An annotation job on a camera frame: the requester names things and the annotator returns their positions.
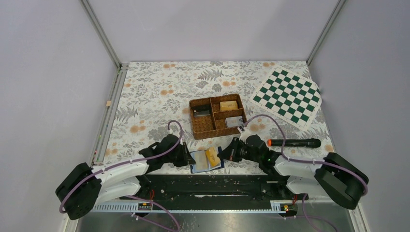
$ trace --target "white wall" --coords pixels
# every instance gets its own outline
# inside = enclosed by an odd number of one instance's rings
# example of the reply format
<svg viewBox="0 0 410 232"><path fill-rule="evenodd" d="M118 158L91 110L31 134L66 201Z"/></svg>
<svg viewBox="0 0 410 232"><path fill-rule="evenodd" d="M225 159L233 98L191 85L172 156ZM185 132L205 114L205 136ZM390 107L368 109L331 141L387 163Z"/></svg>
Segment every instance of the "white wall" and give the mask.
<svg viewBox="0 0 410 232"><path fill-rule="evenodd" d="M90 0L122 62L306 60L337 0Z"/></svg>
<svg viewBox="0 0 410 232"><path fill-rule="evenodd" d="M372 232L408 231L410 1L348 1L311 72L337 152L369 176Z"/></svg>
<svg viewBox="0 0 410 232"><path fill-rule="evenodd" d="M77 0L1 1L0 31L0 231L56 232L115 67Z"/></svg>

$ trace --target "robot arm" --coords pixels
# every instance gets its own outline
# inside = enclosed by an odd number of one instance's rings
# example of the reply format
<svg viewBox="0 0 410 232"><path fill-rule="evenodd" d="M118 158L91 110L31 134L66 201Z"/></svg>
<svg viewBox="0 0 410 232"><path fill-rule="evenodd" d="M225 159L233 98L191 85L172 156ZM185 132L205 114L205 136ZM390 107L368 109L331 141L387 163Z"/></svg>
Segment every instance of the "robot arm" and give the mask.
<svg viewBox="0 0 410 232"><path fill-rule="evenodd" d="M95 204L122 196L135 195L140 190L136 176L160 169L164 163L172 162L176 167L191 165L195 161L189 155L185 143L178 144L178 138L167 135L160 143L154 143L142 149L140 154L145 158L164 154L142 162L132 162L110 168L97 166L90 168L86 163L77 165L67 178L56 189L61 202L80 181L81 184L64 203L70 219L78 219L87 214ZM336 153L329 153L318 163L289 162L281 153L270 150L258 135L243 133L240 138L233 138L229 146L218 154L221 159L239 162L242 159L259 163L259 167L268 175L288 176L286 188L293 194L307 193L310 196L328 196L334 202L348 209L354 209L363 195L363 185L351 174L331 166L320 164L324 161L343 167L360 176L366 183L368 178L353 165Z"/></svg>
<svg viewBox="0 0 410 232"><path fill-rule="evenodd" d="M368 183L365 174L337 153L331 152L325 158L316 160L317 163L312 163L312 159L300 157L297 160L302 162L292 162L281 153L270 150L258 135L250 135L247 130L242 130L240 138L233 138L229 146L218 156L234 162L242 159L257 162L268 175L289 176L286 187L294 194L307 193L311 197L330 197L347 209L354 209L357 206L364 192L363 184L351 174L321 163L331 163L347 169Z"/></svg>

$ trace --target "chess square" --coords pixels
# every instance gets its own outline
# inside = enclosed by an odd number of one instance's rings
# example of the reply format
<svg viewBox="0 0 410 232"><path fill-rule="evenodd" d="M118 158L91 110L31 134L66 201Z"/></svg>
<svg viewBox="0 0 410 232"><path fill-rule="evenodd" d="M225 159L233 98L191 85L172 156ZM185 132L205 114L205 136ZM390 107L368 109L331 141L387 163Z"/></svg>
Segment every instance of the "chess square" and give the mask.
<svg viewBox="0 0 410 232"><path fill-rule="evenodd" d="M306 95L306 91L304 91L303 89L301 89L300 91L299 91L299 94L302 94L303 96L305 96Z"/></svg>
<svg viewBox="0 0 410 232"><path fill-rule="evenodd" d="M309 88L309 90L307 92L310 93L310 94L315 94L316 91L312 88Z"/></svg>
<svg viewBox="0 0 410 232"><path fill-rule="evenodd" d="M297 109L297 107L299 107L299 105L298 104L296 104L296 103L294 103L294 102L292 102L292 104L291 104L291 108L293 108L293 109Z"/></svg>
<svg viewBox="0 0 410 232"><path fill-rule="evenodd" d="M304 85L304 83L306 82L303 78L300 78L297 82L301 83L302 85Z"/></svg>
<svg viewBox="0 0 410 232"><path fill-rule="evenodd" d="M266 104L268 103L268 101L265 100L265 99L261 99L261 100L259 101L259 103L260 103L261 105L266 105Z"/></svg>
<svg viewBox="0 0 410 232"><path fill-rule="evenodd" d="M266 101L268 101L268 100L270 99L270 97L271 97L271 96L265 94L265 95L262 97L262 99L265 99Z"/></svg>
<svg viewBox="0 0 410 232"><path fill-rule="evenodd" d="M289 107L288 112L293 115L296 112L296 110L292 107Z"/></svg>
<svg viewBox="0 0 410 232"><path fill-rule="evenodd" d="M272 95L273 95L273 92L272 92L272 91L270 91L270 90L268 90L268 91L266 92L266 95L268 95L268 96L272 96Z"/></svg>
<svg viewBox="0 0 410 232"><path fill-rule="evenodd" d="M289 106L283 104L280 108L283 109L283 110L285 110L285 111L287 111L287 110L289 109Z"/></svg>
<svg viewBox="0 0 410 232"><path fill-rule="evenodd" d="M297 123L299 121L299 118L296 116L292 116L291 121Z"/></svg>
<svg viewBox="0 0 410 232"><path fill-rule="evenodd" d="M309 98L309 99L312 99L313 94L311 94L311 93L307 92L307 93L305 94L305 97L307 97L307 98Z"/></svg>
<svg viewBox="0 0 410 232"><path fill-rule="evenodd" d="M275 102L275 105L282 107L283 103L281 103L280 101Z"/></svg>
<svg viewBox="0 0 410 232"><path fill-rule="evenodd" d="M270 103L270 102L268 102L265 106L266 106L266 107L268 107L269 109L272 109L273 104L272 104L272 103Z"/></svg>
<svg viewBox="0 0 410 232"><path fill-rule="evenodd" d="M278 89L284 91L286 89L286 87L283 84L280 84L280 86L278 87Z"/></svg>
<svg viewBox="0 0 410 232"><path fill-rule="evenodd" d="M261 97L258 97L258 96L255 96L255 97L253 98L253 100L256 101L256 102L260 102L261 99L262 99L262 98L261 98Z"/></svg>
<svg viewBox="0 0 410 232"><path fill-rule="evenodd" d="M263 92L258 92L258 93L256 94L256 96L258 96L258 97L260 97L260 98L262 98L264 95L265 95L265 94L264 94Z"/></svg>
<svg viewBox="0 0 410 232"><path fill-rule="evenodd" d="M276 88L275 86L271 86L271 87L269 87L269 90L270 90L270 91L272 91L272 92L275 92L275 91L276 91L276 89L277 89L277 88Z"/></svg>
<svg viewBox="0 0 410 232"><path fill-rule="evenodd" d="M319 98L316 97L316 96L313 96L313 97L312 97L312 100L315 101L315 102L319 102Z"/></svg>
<svg viewBox="0 0 410 232"><path fill-rule="evenodd" d="M286 101L283 104L285 104L287 106L291 106L292 102L289 99L286 99Z"/></svg>
<svg viewBox="0 0 410 232"><path fill-rule="evenodd" d="M274 94L272 95L272 98L274 98L274 99L276 99L276 100L278 100L279 97L280 97L280 96L279 96L277 93L274 93Z"/></svg>
<svg viewBox="0 0 410 232"><path fill-rule="evenodd" d="M305 111L303 112L303 114L306 115L306 116L310 116L310 115L312 114L312 112L309 111L309 110L305 110Z"/></svg>
<svg viewBox="0 0 410 232"><path fill-rule="evenodd" d="M295 86L292 90L295 91L296 93L298 93L300 91L300 88Z"/></svg>
<svg viewBox="0 0 410 232"><path fill-rule="evenodd" d="M281 96L284 97L284 98L287 98L287 97L289 96L289 93L283 92L283 93L281 94Z"/></svg>
<svg viewBox="0 0 410 232"><path fill-rule="evenodd" d="M279 110L278 110L278 114L280 114L280 115L282 115L282 116L285 116L286 111L284 111L284 110L282 110L282 109L279 109Z"/></svg>
<svg viewBox="0 0 410 232"><path fill-rule="evenodd" d="M293 102L296 103L299 106L300 103L302 102L302 100L300 100L299 98L295 98L295 100Z"/></svg>
<svg viewBox="0 0 410 232"><path fill-rule="evenodd" d="M315 109L315 107L309 104L309 105L307 105L306 109L309 110L309 111L311 111L311 112L313 112L313 110Z"/></svg>
<svg viewBox="0 0 410 232"><path fill-rule="evenodd" d="M296 97L296 96L297 96L297 92L295 92L295 91L292 90L291 93L290 93L290 95Z"/></svg>
<svg viewBox="0 0 410 232"><path fill-rule="evenodd" d="M307 122L309 120L309 117L307 115L302 115L300 116L300 119Z"/></svg>
<svg viewBox="0 0 410 232"><path fill-rule="evenodd" d="M301 89L307 92L310 88L307 86L302 86Z"/></svg>
<svg viewBox="0 0 410 232"><path fill-rule="evenodd" d="M280 110L280 107L277 106L277 105L274 105L274 106L272 107L272 110L274 110L275 112L277 112L278 110Z"/></svg>
<svg viewBox="0 0 410 232"><path fill-rule="evenodd" d="M274 99L274 98L270 98L270 99L268 100L268 102L270 102L270 103L274 104L274 103L276 102L276 99Z"/></svg>
<svg viewBox="0 0 410 232"><path fill-rule="evenodd" d="M306 102L306 103L309 103L309 102L310 102L310 99L307 98L307 97L304 97L302 101L304 101L304 102Z"/></svg>
<svg viewBox="0 0 410 232"><path fill-rule="evenodd" d="M304 102L304 101L302 101L299 105L300 105L301 107L305 108L305 109L306 109L306 107L308 106L308 104L307 104L306 102Z"/></svg>
<svg viewBox="0 0 410 232"><path fill-rule="evenodd" d="M302 116L302 113L296 110L296 112L293 115L296 117L300 117Z"/></svg>
<svg viewBox="0 0 410 232"><path fill-rule="evenodd" d="M305 108L303 108L302 106L299 106L296 111L299 111L301 113L303 113L305 111Z"/></svg>
<svg viewBox="0 0 410 232"><path fill-rule="evenodd" d="M284 115L287 118L292 118L293 114L291 114L289 111L287 111Z"/></svg>
<svg viewBox="0 0 410 232"><path fill-rule="evenodd" d="M296 96L296 98L297 98L297 99L300 99L300 100L303 100L304 97L305 97L305 96L303 96L303 95L301 95L301 94L297 94L297 96Z"/></svg>
<svg viewBox="0 0 410 232"><path fill-rule="evenodd" d="M286 101L286 98L280 96L279 99L278 99L278 101L280 101L281 103L284 103L284 102Z"/></svg>
<svg viewBox="0 0 410 232"><path fill-rule="evenodd" d="M287 76L283 80L286 81L287 83L289 83L291 81L291 79Z"/></svg>
<svg viewBox="0 0 410 232"><path fill-rule="evenodd" d="M292 77L292 80L299 81L300 78L299 78L298 76L293 76L293 77Z"/></svg>
<svg viewBox="0 0 410 232"><path fill-rule="evenodd" d="M297 83L297 81L295 81L293 79L289 82L289 84L292 84L292 85L296 85L296 83Z"/></svg>
<svg viewBox="0 0 410 232"><path fill-rule="evenodd" d="M278 88L278 89L275 91L275 93L278 94L278 95L281 95L281 94L283 93L283 91Z"/></svg>
<svg viewBox="0 0 410 232"><path fill-rule="evenodd" d="M295 100L295 97L292 96L292 95L289 95L289 96L288 96L288 100L290 100L291 102L293 102L293 101Z"/></svg>

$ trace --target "metal frame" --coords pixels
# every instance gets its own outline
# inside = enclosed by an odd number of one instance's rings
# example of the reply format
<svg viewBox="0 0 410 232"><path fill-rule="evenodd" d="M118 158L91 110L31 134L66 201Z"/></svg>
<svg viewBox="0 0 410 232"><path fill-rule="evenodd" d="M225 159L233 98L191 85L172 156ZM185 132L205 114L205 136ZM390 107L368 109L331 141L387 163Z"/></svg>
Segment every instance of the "metal frame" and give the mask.
<svg viewBox="0 0 410 232"><path fill-rule="evenodd" d="M118 74L114 78L113 85L111 87L110 93L109 93L109 101L112 101L111 106L106 107L103 115L103 119L98 131L98 135L96 138L96 142L94 144L95 150L92 151L91 155L91 160L90 160L90 165L98 164L98 162L102 162L105 154L105 150L107 148L107 143L108 139L110 137L111 133L111 128L113 125L113 121L115 118L115 113L118 107L118 102L119 98L121 95L122 91L122 86L124 85L126 73L128 70L129 63L121 63L119 60L118 56L115 53L114 48L112 47L111 43L109 42L107 35L105 34L100 22L97 19L97 16L94 12L94 10L91 7L91 4L89 3L88 0L80 0L82 6L84 7L84 10L86 11L86 14L88 15L93 27L95 28L99 38L101 39L101 42L103 43L105 49L108 52L108 55L110 56L111 60L115 64L115 66L118 68ZM323 44L324 39L326 38L327 34L329 33L331 27L333 26L337 16L339 15L340 11L342 10L343 6L347 0L339 0L332 11L328 21L326 22L326 25L324 26L317 42L313 46L312 51L310 52L306 63L308 66L311 65L312 61L314 60L319 48ZM309 200L310 202L316 202L317 200L311 199ZM363 215L363 209L361 207L361 204L359 203L358 207L355 210L349 211L349 214L351 216L351 220L354 224L354 228L358 232L369 232L370 229L367 224L367 220L365 216ZM78 220L71 221L68 219L68 217L65 218L65 228L63 231L65 232L74 232L78 223Z"/></svg>
<svg viewBox="0 0 410 232"><path fill-rule="evenodd" d="M108 52L108 55L110 56L111 60L114 62L115 66L117 68L121 67L121 61L119 60L118 56L116 55L112 45L110 44L107 35L105 34L100 22L97 19L97 16L95 15L94 10L91 7L91 4L89 3L88 0L80 0L81 4L84 7L84 10L86 11L92 25L94 26L98 36L101 39L102 44L104 45L105 49Z"/></svg>
<svg viewBox="0 0 410 232"><path fill-rule="evenodd" d="M327 20L326 25L324 26L318 40L316 41L315 45L313 46L312 51L310 52L309 56L307 57L306 64L310 66L313 59L316 56L319 48L321 47L324 39L326 38L327 34L329 33L330 28L333 26L334 22L336 21L337 16L339 15L340 11L342 10L343 6L347 0L339 0L336 4L336 7L333 9L332 14L330 14L330 18Z"/></svg>
<svg viewBox="0 0 410 232"><path fill-rule="evenodd" d="M125 77L127 75L127 70L128 66L121 67L116 78L114 79L114 83L110 91L110 96L108 98L108 100L111 101L111 106L108 106L105 109L97 139L94 145L95 150L92 152L92 158L89 164L98 164L99 162L102 162L104 160L105 150L108 146L108 139L110 137L111 128L114 123L122 87L124 86Z"/></svg>

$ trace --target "gray leaf pattern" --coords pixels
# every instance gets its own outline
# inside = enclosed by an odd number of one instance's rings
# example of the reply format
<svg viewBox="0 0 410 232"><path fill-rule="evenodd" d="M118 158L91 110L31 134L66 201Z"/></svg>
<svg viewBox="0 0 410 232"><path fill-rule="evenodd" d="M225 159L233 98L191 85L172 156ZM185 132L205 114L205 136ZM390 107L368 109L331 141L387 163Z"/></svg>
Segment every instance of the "gray leaf pattern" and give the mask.
<svg viewBox="0 0 410 232"><path fill-rule="evenodd" d="M128 119L130 119L131 117L135 117L136 115L138 115L138 111L137 108L135 108L135 106L133 106L132 108L130 108L129 106L125 106L125 108L120 106L117 109L115 120L122 122L128 121Z"/></svg>
<svg viewBox="0 0 410 232"><path fill-rule="evenodd" d="M277 65L310 78L304 61L131 62L116 110L104 163L142 157L138 151L161 141L168 133L167 123L172 119L178 120L183 126L183 140L190 151L210 146L225 148L232 138L238 135L203 140L193 138L189 101L238 93L248 119L257 114L266 114L265 110L252 104L249 98ZM318 158L327 155L325 145L332 147L321 110L317 112L311 128L307 131L299 131L298 128L280 119L278 123L287 138L315 137L322 140L321 148L285 148L286 154ZM249 128L263 140L282 138L279 130L268 118L253 120ZM171 129L175 135L178 134L179 128L176 124L171 124ZM224 162L225 169L202 174L263 174L258 164L249 160L239 163L227 160ZM168 163L154 173L190 174L190 167L175 168Z"/></svg>
<svg viewBox="0 0 410 232"><path fill-rule="evenodd" d="M214 70L205 70L201 73L201 75L198 77L200 80L207 80L207 81L215 81L217 78L222 77L223 73L222 71L219 71L219 69Z"/></svg>
<svg viewBox="0 0 410 232"><path fill-rule="evenodd" d="M214 84L212 86L212 90L215 92L220 92L222 90L222 87L220 86L220 84Z"/></svg>
<svg viewBox="0 0 410 232"><path fill-rule="evenodd" d="M196 83L196 86L198 88L204 88L206 85L208 85L207 81L200 81L200 82Z"/></svg>

